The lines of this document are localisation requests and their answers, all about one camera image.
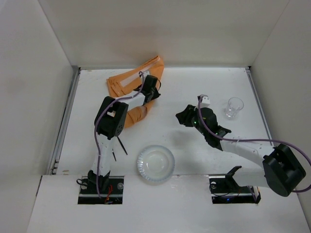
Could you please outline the orange cloth napkin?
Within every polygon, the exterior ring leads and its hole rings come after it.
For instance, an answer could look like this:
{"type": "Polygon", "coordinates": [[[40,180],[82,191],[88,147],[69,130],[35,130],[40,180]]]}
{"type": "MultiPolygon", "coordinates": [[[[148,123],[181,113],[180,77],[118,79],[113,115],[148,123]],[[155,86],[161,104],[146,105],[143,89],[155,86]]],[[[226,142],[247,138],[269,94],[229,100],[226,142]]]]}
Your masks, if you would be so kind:
{"type": "MultiPolygon", "coordinates": [[[[122,97],[129,94],[135,88],[142,84],[139,78],[139,72],[149,71],[150,75],[153,75],[159,79],[156,84],[157,89],[160,88],[160,81],[164,71],[164,62],[160,56],[156,56],[136,69],[128,72],[111,76],[106,80],[109,95],[111,97],[122,97]]],[[[151,110],[154,101],[147,103],[141,107],[136,107],[127,113],[125,120],[125,128],[130,128],[136,123],[142,121],[151,110]]]]}

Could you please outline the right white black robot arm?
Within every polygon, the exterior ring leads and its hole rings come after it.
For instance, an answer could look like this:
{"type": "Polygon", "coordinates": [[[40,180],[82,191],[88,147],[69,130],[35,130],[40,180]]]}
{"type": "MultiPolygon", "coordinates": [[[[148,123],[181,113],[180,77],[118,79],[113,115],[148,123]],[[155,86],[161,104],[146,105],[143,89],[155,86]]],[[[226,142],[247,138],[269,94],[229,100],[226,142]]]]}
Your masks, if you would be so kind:
{"type": "Polygon", "coordinates": [[[220,175],[223,187],[229,192],[247,186],[268,187],[276,194],[287,197],[296,191],[306,172],[296,156],[284,143],[277,147],[264,145],[235,136],[231,130],[220,126],[214,112],[207,107],[188,105],[176,114],[179,124],[194,127],[203,135],[209,146],[220,151],[236,154],[259,166],[248,172],[242,166],[233,167],[220,175]]]}

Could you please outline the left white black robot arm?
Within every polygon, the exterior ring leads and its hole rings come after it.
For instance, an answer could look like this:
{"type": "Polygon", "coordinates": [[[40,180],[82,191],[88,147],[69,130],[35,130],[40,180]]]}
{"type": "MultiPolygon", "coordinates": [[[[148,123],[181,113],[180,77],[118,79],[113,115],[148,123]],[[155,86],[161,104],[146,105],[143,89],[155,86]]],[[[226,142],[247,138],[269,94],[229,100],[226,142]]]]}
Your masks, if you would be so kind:
{"type": "Polygon", "coordinates": [[[87,178],[100,192],[108,185],[115,140],[130,123],[143,119],[147,115],[147,105],[160,97],[160,80],[152,75],[143,76],[143,73],[139,76],[142,78],[141,85],[122,97],[105,97],[95,117],[97,155],[87,178]]]}

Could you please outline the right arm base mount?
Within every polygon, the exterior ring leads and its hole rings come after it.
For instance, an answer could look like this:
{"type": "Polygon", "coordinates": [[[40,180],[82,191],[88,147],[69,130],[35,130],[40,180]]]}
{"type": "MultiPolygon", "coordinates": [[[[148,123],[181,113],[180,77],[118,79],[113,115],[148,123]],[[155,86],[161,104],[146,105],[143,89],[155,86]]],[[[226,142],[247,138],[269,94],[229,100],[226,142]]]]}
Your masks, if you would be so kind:
{"type": "Polygon", "coordinates": [[[255,186],[239,186],[234,179],[242,166],[235,166],[226,174],[209,175],[209,190],[213,204],[259,204],[261,194],[255,186]]]}

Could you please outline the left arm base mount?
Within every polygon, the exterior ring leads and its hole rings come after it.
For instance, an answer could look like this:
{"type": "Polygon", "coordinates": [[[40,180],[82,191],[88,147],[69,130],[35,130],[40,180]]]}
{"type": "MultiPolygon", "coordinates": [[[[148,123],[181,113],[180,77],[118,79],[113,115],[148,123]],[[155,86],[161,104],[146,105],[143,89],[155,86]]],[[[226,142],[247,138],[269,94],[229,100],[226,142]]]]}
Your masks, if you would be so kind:
{"type": "Polygon", "coordinates": [[[104,189],[97,192],[96,184],[91,183],[87,177],[77,179],[76,183],[80,186],[78,204],[84,205],[119,205],[123,202],[124,176],[109,177],[108,184],[104,189]]]}

